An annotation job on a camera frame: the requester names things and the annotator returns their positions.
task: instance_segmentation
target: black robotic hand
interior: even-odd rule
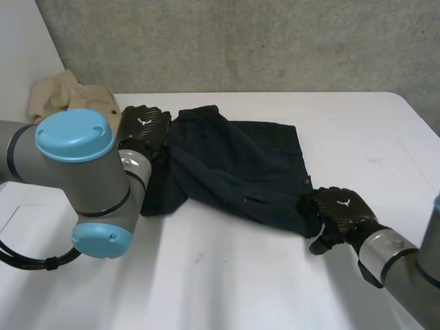
[[[310,245],[312,254],[323,254],[334,245],[351,243],[351,234],[362,224],[377,223],[377,218],[365,201],[349,189],[331,187],[314,190],[304,196],[301,212],[316,212],[324,223],[322,234]]]
[[[387,227],[380,225],[373,211],[356,192],[331,187],[320,188],[305,195],[299,204],[300,212],[318,214],[324,223],[322,234],[310,245],[312,254],[324,254],[334,245],[348,243],[359,255],[363,242],[374,232]],[[362,277],[374,285],[383,285],[358,261]]]
[[[157,107],[125,108],[117,134],[119,149],[138,151],[151,161],[164,144],[170,122],[170,113]]]

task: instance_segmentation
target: black cable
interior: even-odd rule
[[[20,270],[55,270],[59,266],[72,262],[81,255],[81,252],[73,247],[68,253],[60,257],[54,256],[46,260],[34,259],[15,252],[2,240],[0,240],[0,249],[3,250],[0,250],[0,261]]]

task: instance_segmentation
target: gray metal cylinder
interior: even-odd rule
[[[388,262],[402,252],[412,250],[417,250],[417,247],[401,234],[392,229],[383,229],[373,233],[363,242],[359,260],[378,281],[382,282],[384,268]]]
[[[129,193],[129,181],[116,145],[90,162],[63,163],[45,157],[45,163],[75,211],[85,216],[114,207]]]
[[[440,282],[440,197],[437,197],[431,220],[419,252],[419,265],[427,275]]]
[[[440,289],[416,270],[417,253],[396,260],[386,274],[385,288],[427,330],[440,329]]]
[[[14,165],[17,173],[27,184],[62,188],[62,173],[54,172],[47,165],[47,158],[35,145],[36,125],[29,127],[21,134],[14,148]]]
[[[138,205],[137,200],[144,198],[145,191],[143,190],[142,185],[136,179],[132,177],[128,178],[131,193],[129,198],[120,208],[101,217],[85,217],[78,215],[78,222],[76,225],[93,222],[108,223],[110,225],[124,228],[133,234],[135,232],[136,223],[138,222],[140,213],[140,206]]]
[[[28,127],[29,125],[23,122],[0,121],[0,183],[17,181],[9,169],[8,148],[12,138],[19,138]]]

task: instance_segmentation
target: white wall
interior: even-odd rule
[[[0,120],[27,121],[32,85],[63,70],[34,0],[0,0]]]

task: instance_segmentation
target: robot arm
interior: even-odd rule
[[[365,268],[425,329],[440,325],[440,198],[437,198],[420,250],[388,228],[368,236],[360,247]]]
[[[425,329],[440,325],[440,197],[434,203],[420,250],[398,232],[377,222],[362,198],[348,189],[315,190],[300,204],[317,212],[322,235],[310,246],[323,254],[333,245],[350,244],[366,281],[385,287]]]
[[[124,112],[118,141],[106,119],[90,110],[60,112],[38,126],[0,121],[0,183],[62,189],[78,215],[74,247],[96,258],[122,256],[170,118],[157,108]]]

